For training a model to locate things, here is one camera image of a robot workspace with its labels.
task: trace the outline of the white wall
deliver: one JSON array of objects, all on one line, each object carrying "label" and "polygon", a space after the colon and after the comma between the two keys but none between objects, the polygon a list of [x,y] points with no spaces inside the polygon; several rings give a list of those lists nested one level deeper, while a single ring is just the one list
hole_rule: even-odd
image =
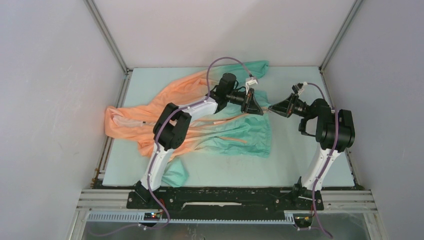
[{"label": "white wall", "polygon": [[129,67],[319,66],[354,0],[96,0]]},{"label": "white wall", "polygon": [[0,61],[0,239],[65,239],[123,73],[82,0],[3,0]]},{"label": "white wall", "polygon": [[325,73],[390,239],[422,239],[424,1],[365,1]]}]

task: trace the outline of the fabric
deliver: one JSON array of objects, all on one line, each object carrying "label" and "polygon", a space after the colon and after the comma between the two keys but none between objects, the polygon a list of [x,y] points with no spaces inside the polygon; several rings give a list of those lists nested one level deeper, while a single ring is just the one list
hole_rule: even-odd
[{"label": "fabric", "polygon": [[[258,79],[268,70],[267,61],[246,64]],[[248,74],[239,64],[217,66],[209,73],[212,89],[223,73],[236,75],[239,86],[245,84]],[[175,80],[165,87],[148,105],[115,108],[105,111],[105,133],[112,138],[138,142],[141,155],[150,157],[153,151],[153,127],[166,104],[184,105],[197,101],[207,94],[206,70]],[[265,92],[255,91],[257,102],[264,109],[269,106]],[[268,157],[271,148],[271,126],[267,114],[246,114],[240,106],[229,103],[217,114],[193,122],[183,144],[175,150],[171,159],[191,151],[222,155],[255,155]],[[179,159],[168,164],[162,180],[173,186],[182,186],[188,177]]]}]

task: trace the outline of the light blue tabletop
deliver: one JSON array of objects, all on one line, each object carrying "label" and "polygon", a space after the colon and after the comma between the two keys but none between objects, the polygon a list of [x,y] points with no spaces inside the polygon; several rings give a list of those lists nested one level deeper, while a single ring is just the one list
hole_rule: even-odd
[{"label": "light blue tabletop", "polygon": [[[136,68],[132,73],[124,107],[148,104],[170,82],[204,70],[204,67]],[[275,104],[287,98],[296,83],[315,83],[324,89],[321,75],[314,66],[270,67],[254,86],[266,91]],[[307,86],[300,98],[308,104],[321,97],[313,86]],[[272,146],[269,158],[250,155],[217,156],[190,152],[181,156],[189,177],[185,186],[211,187],[291,187],[308,169],[317,149],[315,138],[298,131],[300,117],[285,118],[269,113]],[[137,143],[114,139],[103,179],[105,186],[132,186],[143,176],[148,157],[141,156]],[[343,153],[328,170],[324,187],[351,187],[354,181]]]}]

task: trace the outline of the purple cable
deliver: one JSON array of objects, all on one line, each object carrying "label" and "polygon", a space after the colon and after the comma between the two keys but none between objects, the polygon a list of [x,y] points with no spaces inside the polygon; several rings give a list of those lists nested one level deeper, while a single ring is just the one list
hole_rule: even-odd
[{"label": "purple cable", "polygon": [[128,225],[125,225],[125,226],[123,226],[123,227],[120,227],[120,228],[115,229],[115,230],[113,230],[113,231],[111,231],[111,232],[108,232],[108,233],[93,233],[93,232],[91,231],[91,229],[87,229],[87,231],[88,231],[88,233],[89,233],[89,234],[91,234],[91,235],[93,235],[93,236],[95,236],[95,237],[106,237],[106,236],[109,236],[109,235],[115,234],[115,233],[117,233],[117,232],[119,232],[119,231],[121,231],[121,230],[124,230],[124,229],[127,229],[127,228],[131,228],[131,227],[136,227],[136,226],[138,226],[138,225],[139,225],[138,223],[128,224]]},{"label": "purple cable", "polygon": [[321,88],[318,85],[316,85],[315,83],[312,83],[312,82],[308,82],[307,84],[308,85],[315,86],[319,90],[319,92],[321,93],[322,99],[324,99],[324,100],[326,99],[326,97],[324,96],[323,91],[321,90]]},{"label": "purple cable", "polygon": [[[307,83],[308,85],[312,85],[312,86],[315,86],[316,88],[318,88],[318,90],[319,90],[319,92],[321,93],[321,95],[322,95],[322,98],[325,100],[325,97],[324,97],[324,93],[323,93],[323,91],[321,90],[321,88],[318,86],[318,85],[316,85],[315,83]],[[315,204],[315,187],[317,186],[317,183],[318,183],[318,181],[320,180],[320,178],[323,176],[323,174],[324,174],[324,172],[325,172],[325,170],[326,170],[326,168],[327,168],[327,166],[329,165],[329,163],[330,163],[330,159],[331,159],[331,157],[333,156],[333,153],[334,153],[334,150],[336,149],[336,145],[337,145],[337,141],[339,140],[339,110],[337,110],[336,108],[334,109],[334,117],[335,117],[335,137],[334,137],[334,143],[332,144],[332,147],[331,147],[331,151],[329,152],[329,154],[328,154],[328,157],[327,157],[327,159],[325,160],[325,164],[324,164],[324,166],[322,167],[322,169],[321,169],[321,172],[318,174],[318,177],[316,178],[316,180],[315,180],[315,182],[313,183],[313,187],[312,187],[312,207],[313,207],[313,212],[315,213],[315,217],[316,217],[316,222],[318,223],[318,225],[319,225],[319,227],[311,227],[311,228],[309,228],[309,227],[303,227],[303,228],[300,228],[300,227],[297,227],[297,225],[296,224],[294,224],[294,226],[299,230],[299,231],[304,231],[304,230],[311,230],[311,229],[319,229],[319,230],[321,230],[324,234],[325,234],[325,236],[327,236],[329,239],[333,239],[334,237],[333,237],[333,235],[329,232],[329,231],[327,231],[324,227],[323,227],[323,225],[322,225],[322,223],[321,223],[321,221],[320,221],[320,218],[318,217],[318,213],[317,213],[317,205]]]},{"label": "purple cable", "polygon": [[[178,108],[178,109],[176,109],[175,111],[173,111],[167,118],[166,118],[166,120],[164,121],[164,123],[165,124],[163,124],[161,127],[160,127],[160,129],[159,129],[159,131],[157,132],[157,135],[156,135],[156,138],[155,138],[155,140],[154,140],[154,143],[156,144],[156,149],[158,150],[159,149],[159,136],[161,135],[161,133],[162,133],[162,131],[164,130],[164,128],[165,128],[165,126],[166,126],[166,123],[168,123],[170,120],[171,120],[171,118],[176,114],[176,113],[178,113],[179,111],[182,111],[182,110],[185,110],[185,109],[187,109],[188,107],[190,107],[190,108],[192,108],[192,107],[194,107],[194,106],[197,106],[197,105],[199,105],[199,104],[201,104],[201,103],[203,103],[204,101],[206,101],[206,100],[208,100],[209,99],[209,96],[210,96],[210,94],[211,94],[211,87],[209,86],[209,71],[211,70],[211,68],[212,68],[212,66],[216,63],[216,62],[218,62],[218,61],[220,61],[220,60],[223,60],[223,59],[230,59],[230,60],[234,60],[234,61],[236,61],[236,62],[238,62],[239,64],[241,64],[242,66],[243,66],[243,68],[244,68],[244,70],[246,70],[246,72],[249,74],[249,76],[251,76],[252,74],[251,74],[251,72],[249,71],[249,69],[246,67],[246,65],[244,65],[241,61],[239,61],[238,59],[235,59],[235,58],[233,58],[233,57],[229,57],[229,56],[224,56],[224,57],[220,57],[220,58],[218,58],[218,59],[216,59],[215,61],[213,61],[210,65],[209,65],[209,67],[207,68],[207,72],[206,72],[206,85],[207,85],[207,95],[206,95],[206,98],[205,99],[203,99],[203,100],[200,100],[200,101],[198,101],[198,102],[195,102],[195,103],[193,103],[193,104],[190,104],[190,105],[188,105],[188,106],[183,106],[183,107],[180,107],[180,108]],[[147,228],[147,229],[162,229],[162,228],[164,228],[164,227],[166,227],[169,223],[170,223],[170,221],[171,221],[171,217],[170,217],[170,214],[169,214],[169,212],[168,212],[168,210],[165,208],[165,206],[156,198],[156,196],[155,196],[155,194],[153,193],[153,191],[152,191],[152,187],[150,186],[150,176],[151,176],[151,171],[152,171],[152,167],[153,167],[153,163],[155,162],[155,160],[156,160],[156,157],[157,157],[157,153],[155,152],[154,153],[154,156],[153,156],[153,159],[151,160],[151,164],[150,164],[150,166],[149,166],[149,168],[148,168],[148,172],[147,172],[147,186],[148,186],[148,191],[150,192],[150,194],[151,194],[151,196],[153,197],[153,199],[157,202],[157,204],[159,204],[159,206],[163,209],[163,211],[166,213],[166,217],[167,217],[167,220],[166,220],[166,223],[164,224],[164,225],[161,225],[161,226],[158,226],[158,227],[149,227],[149,226],[144,226],[145,228]]]}]

